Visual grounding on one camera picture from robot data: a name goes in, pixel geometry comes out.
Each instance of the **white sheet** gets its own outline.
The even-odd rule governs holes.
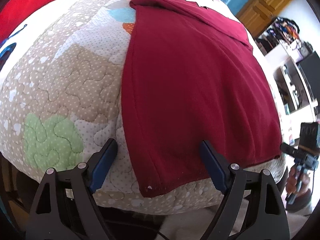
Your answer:
[[[59,17],[68,12],[68,9],[79,0],[55,0],[43,6],[25,19],[12,33],[22,29],[25,24],[28,26],[16,36],[9,39],[0,49],[16,42],[17,46],[9,56],[7,62],[0,71],[0,88],[10,70],[18,60],[27,52],[37,38],[46,28],[55,22]]]

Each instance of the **patchwork quilt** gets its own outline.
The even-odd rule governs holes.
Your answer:
[[[219,204],[223,196],[210,179],[154,198],[140,194],[121,114],[121,77],[135,23],[129,2],[80,0],[37,39],[0,91],[0,151],[40,182],[48,168],[71,169],[114,138],[118,155],[94,194],[98,205],[167,215]],[[276,88],[270,88],[276,99]],[[247,170],[261,169],[269,169],[278,182],[285,159]]]

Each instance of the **polka dot fabric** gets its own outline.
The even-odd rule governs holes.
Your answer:
[[[108,138],[118,143],[116,160],[102,188],[94,194],[98,205],[166,215],[219,204],[223,196],[210,179],[154,198],[140,194],[121,115],[121,77],[135,22],[129,2],[79,0],[38,38],[0,91],[0,151],[17,169],[40,182],[49,163],[41,162],[37,167],[36,160],[29,158],[39,160],[41,156],[28,154],[27,158],[23,143],[29,127],[26,117],[31,114],[37,122],[45,123],[60,116],[74,124],[83,142],[83,151],[77,156],[83,161],[99,151]],[[72,168],[75,159],[64,163]],[[249,170],[267,168],[278,181],[284,164],[280,158]]]

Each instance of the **wooden door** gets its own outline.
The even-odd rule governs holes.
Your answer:
[[[255,38],[291,0],[249,0],[236,15]]]

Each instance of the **person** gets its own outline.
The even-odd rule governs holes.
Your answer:
[[[297,178],[295,177],[295,171],[295,166],[292,166],[285,185],[285,189],[288,195],[291,193],[295,193],[297,190]],[[302,176],[302,186],[300,191],[297,193],[295,202],[299,202],[301,199],[305,199],[305,196],[309,194],[309,184],[310,177],[307,174],[304,174]],[[236,222],[230,235],[240,232],[247,211],[248,203],[248,200],[242,200]],[[211,223],[213,217],[215,216],[218,207],[219,206],[212,206],[191,212],[169,215],[164,220],[160,232],[170,240],[200,239]],[[287,219],[291,239],[299,232],[304,223],[308,220],[308,217],[301,214],[287,212]],[[158,235],[155,240],[162,240],[162,237]]]

